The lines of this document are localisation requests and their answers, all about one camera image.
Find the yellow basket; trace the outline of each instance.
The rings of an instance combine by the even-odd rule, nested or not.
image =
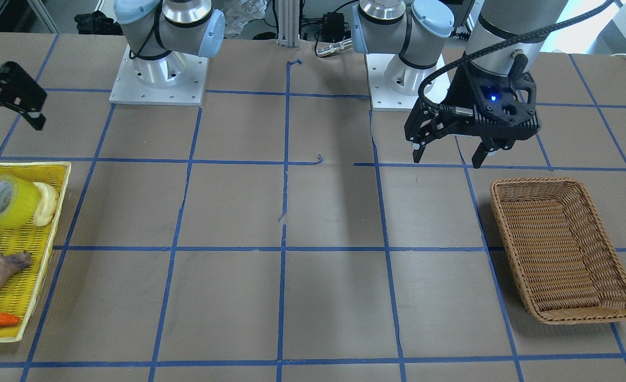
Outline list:
[[[4,255],[23,250],[32,253],[32,265],[11,276],[0,290],[0,312],[8,312],[22,319],[20,325],[0,328],[0,343],[21,340],[34,311],[53,251],[53,238],[58,228],[71,167],[70,162],[0,163],[0,175],[40,181],[50,184],[59,192],[58,206],[51,224],[35,227],[28,222],[20,228],[0,227],[0,250]]]

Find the empty basket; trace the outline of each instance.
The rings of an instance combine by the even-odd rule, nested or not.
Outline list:
[[[499,179],[490,193],[527,312],[546,324],[626,320],[626,274],[580,181]]]

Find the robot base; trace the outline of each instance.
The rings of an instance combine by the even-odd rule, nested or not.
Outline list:
[[[417,96],[408,96],[396,92],[385,78],[386,67],[395,54],[366,54],[367,77],[369,80],[369,92],[372,97],[372,109],[376,111],[412,111]],[[438,58],[436,67],[444,67],[442,55]],[[449,77],[441,75],[436,78],[433,87],[429,90],[428,97],[431,101],[441,102],[449,89]]]
[[[181,81],[170,87],[153,88],[136,78],[136,68],[128,58],[126,46],[109,102],[125,105],[202,106],[209,59],[185,53],[183,55],[187,69],[183,78],[178,78]]]

